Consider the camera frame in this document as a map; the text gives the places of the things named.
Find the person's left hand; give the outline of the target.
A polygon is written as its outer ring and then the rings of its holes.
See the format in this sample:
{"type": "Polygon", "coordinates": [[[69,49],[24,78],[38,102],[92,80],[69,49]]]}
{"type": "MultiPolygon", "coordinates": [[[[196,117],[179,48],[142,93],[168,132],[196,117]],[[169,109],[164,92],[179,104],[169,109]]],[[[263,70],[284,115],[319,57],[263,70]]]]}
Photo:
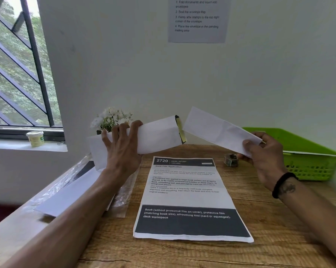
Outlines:
{"type": "Polygon", "coordinates": [[[136,120],[127,129],[129,144],[119,143],[119,125],[112,128],[112,145],[111,148],[106,148],[107,166],[102,174],[112,179],[127,179],[138,169],[142,161],[142,157],[138,154],[138,129],[142,124],[142,121],[136,120]]]}

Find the person's right hand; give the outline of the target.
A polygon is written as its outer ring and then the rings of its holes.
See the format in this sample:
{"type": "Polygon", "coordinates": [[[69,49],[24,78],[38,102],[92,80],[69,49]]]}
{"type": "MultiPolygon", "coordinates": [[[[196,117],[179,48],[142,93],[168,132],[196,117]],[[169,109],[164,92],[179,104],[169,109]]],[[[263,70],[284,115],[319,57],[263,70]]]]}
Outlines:
{"type": "Polygon", "coordinates": [[[237,153],[239,160],[251,163],[260,182],[269,190],[273,188],[278,179],[288,172],[283,160],[283,146],[265,132],[256,131],[253,134],[264,141],[264,148],[258,154],[251,154],[251,158],[237,153]]]}

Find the white envelope with yellow strip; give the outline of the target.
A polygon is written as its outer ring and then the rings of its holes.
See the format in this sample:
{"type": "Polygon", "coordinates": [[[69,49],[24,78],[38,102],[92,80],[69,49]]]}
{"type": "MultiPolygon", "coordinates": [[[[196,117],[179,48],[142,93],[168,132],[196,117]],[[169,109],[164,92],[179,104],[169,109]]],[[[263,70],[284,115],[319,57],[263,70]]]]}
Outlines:
{"type": "MultiPolygon", "coordinates": [[[[186,143],[179,116],[143,124],[138,129],[138,153],[149,154],[186,143]]],[[[103,170],[107,165],[107,149],[101,135],[88,137],[90,151],[96,170],[103,170]]]]}

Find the person's left forearm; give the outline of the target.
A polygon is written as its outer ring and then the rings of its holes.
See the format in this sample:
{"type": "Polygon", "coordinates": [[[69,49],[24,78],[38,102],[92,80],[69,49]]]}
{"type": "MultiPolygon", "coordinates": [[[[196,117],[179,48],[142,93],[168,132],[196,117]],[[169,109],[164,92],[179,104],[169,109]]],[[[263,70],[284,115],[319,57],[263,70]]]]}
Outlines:
{"type": "Polygon", "coordinates": [[[73,268],[108,204],[136,170],[106,168],[86,192],[0,268],[73,268]]]}

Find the person's right forearm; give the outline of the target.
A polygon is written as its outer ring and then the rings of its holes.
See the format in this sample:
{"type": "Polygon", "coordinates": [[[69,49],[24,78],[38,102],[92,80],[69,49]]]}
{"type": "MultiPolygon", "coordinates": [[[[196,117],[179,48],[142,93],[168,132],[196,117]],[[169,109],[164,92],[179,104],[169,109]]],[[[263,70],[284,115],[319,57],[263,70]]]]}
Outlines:
{"type": "Polygon", "coordinates": [[[336,206],[299,180],[281,186],[280,199],[336,257],[336,206]]]}

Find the white flower plant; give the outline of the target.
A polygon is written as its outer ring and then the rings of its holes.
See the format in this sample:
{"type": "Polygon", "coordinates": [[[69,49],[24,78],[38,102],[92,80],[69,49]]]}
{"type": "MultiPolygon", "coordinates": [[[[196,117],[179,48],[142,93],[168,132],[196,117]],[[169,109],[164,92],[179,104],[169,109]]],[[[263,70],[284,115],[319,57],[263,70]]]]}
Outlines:
{"type": "Polygon", "coordinates": [[[114,126],[123,123],[130,125],[133,122],[132,116],[133,114],[130,112],[124,112],[123,110],[114,107],[108,107],[94,118],[90,127],[95,129],[96,133],[100,135],[102,130],[111,132],[114,126]]]}

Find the small stamp roll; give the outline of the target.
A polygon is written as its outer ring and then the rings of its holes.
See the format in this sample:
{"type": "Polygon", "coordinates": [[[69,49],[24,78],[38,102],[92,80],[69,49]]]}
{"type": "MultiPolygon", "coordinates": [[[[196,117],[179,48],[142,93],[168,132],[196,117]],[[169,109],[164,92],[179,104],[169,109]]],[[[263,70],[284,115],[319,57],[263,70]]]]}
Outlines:
{"type": "Polygon", "coordinates": [[[228,167],[238,167],[239,159],[236,154],[228,153],[224,156],[224,164],[228,167]]]}

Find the black wristband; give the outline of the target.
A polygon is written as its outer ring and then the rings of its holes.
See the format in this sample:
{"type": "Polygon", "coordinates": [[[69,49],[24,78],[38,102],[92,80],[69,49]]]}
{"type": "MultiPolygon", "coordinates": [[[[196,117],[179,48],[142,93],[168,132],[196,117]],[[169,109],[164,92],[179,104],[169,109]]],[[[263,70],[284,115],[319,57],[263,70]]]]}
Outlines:
{"type": "Polygon", "coordinates": [[[299,178],[293,173],[293,172],[287,172],[283,174],[278,181],[276,182],[273,191],[272,191],[272,197],[277,199],[280,193],[281,186],[285,183],[285,181],[289,178],[294,178],[296,180],[299,180],[299,178]]]}

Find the clear plastic wrap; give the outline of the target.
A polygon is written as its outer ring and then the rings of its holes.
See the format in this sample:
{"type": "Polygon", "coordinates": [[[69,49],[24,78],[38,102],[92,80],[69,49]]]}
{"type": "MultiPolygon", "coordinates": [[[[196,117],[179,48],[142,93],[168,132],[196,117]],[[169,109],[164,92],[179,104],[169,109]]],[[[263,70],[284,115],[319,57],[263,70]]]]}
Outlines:
{"type": "MultiPolygon", "coordinates": [[[[73,181],[73,177],[89,162],[93,161],[91,154],[86,155],[80,162],[72,166],[62,178],[55,181],[49,189],[46,189],[44,193],[40,193],[38,196],[33,197],[29,201],[28,210],[34,210],[38,205],[42,204],[45,200],[48,200],[55,193],[58,193],[59,189],[62,189],[64,185],[69,181],[73,181]]],[[[126,183],[119,189],[115,197],[111,200],[106,210],[112,207],[114,217],[125,217],[126,205],[128,205],[130,196],[135,185],[135,181],[138,175],[139,169],[132,174],[126,181],[126,183]]]]}

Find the green plastic basket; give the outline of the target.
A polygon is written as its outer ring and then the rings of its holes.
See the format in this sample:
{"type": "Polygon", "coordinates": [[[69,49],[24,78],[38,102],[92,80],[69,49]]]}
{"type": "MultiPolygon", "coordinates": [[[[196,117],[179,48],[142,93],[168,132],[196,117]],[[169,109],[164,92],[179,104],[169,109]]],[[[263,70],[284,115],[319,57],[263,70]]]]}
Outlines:
{"type": "MultiPolygon", "coordinates": [[[[254,132],[261,131],[272,136],[283,145],[283,150],[309,153],[335,154],[336,151],[287,130],[271,127],[243,127],[254,132]]],[[[300,180],[328,181],[336,170],[336,157],[283,153],[286,168],[300,180]]]]}

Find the white paper sheet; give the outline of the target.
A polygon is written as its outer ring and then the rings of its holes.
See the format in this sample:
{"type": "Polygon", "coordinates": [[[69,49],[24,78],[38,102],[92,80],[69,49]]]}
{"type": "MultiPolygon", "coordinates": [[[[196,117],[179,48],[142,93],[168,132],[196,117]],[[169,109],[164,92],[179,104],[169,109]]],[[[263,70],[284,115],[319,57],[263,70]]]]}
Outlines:
{"type": "Polygon", "coordinates": [[[301,151],[287,151],[287,150],[284,150],[283,153],[286,153],[286,154],[300,154],[300,155],[315,155],[315,156],[336,157],[335,154],[309,153],[309,152],[301,152],[301,151]]]}

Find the large white envelope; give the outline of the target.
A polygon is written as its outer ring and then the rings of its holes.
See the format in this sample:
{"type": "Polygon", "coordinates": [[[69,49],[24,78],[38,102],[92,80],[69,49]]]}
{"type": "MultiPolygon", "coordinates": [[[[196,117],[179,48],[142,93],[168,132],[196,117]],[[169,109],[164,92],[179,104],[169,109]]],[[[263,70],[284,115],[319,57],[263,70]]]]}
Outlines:
{"type": "Polygon", "coordinates": [[[98,179],[102,169],[97,170],[89,161],[58,193],[38,205],[35,210],[45,215],[57,217],[77,201],[98,179]]]}

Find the white plastic cup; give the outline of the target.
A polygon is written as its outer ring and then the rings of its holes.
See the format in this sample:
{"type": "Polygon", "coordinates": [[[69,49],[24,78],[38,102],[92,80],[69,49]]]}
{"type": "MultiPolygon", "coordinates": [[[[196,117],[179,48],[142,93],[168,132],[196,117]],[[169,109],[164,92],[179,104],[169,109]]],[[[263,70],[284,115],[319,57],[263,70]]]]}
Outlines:
{"type": "Polygon", "coordinates": [[[32,148],[37,148],[45,144],[44,132],[41,130],[29,131],[26,136],[32,148]]]}

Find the printed instruction sheet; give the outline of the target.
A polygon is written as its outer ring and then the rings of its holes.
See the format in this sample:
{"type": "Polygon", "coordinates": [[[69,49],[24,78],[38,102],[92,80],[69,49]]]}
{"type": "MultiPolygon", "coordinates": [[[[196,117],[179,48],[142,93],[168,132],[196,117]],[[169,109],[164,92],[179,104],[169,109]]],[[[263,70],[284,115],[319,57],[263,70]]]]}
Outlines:
{"type": "Polygon", "coordinates": [[[154,157],[133,237],[254,242],[212,158],[154,157]]]}

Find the grey wall notice sheet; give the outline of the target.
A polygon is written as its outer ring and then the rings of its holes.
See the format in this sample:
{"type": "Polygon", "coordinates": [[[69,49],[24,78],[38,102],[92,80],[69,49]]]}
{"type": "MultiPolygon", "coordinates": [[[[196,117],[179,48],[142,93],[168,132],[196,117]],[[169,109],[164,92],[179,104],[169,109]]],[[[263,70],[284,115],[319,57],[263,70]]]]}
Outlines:
{"type": "Polygon", "coordinates": [[[168,0],[168,42],[223,44],[232,0],[168,0]]]}

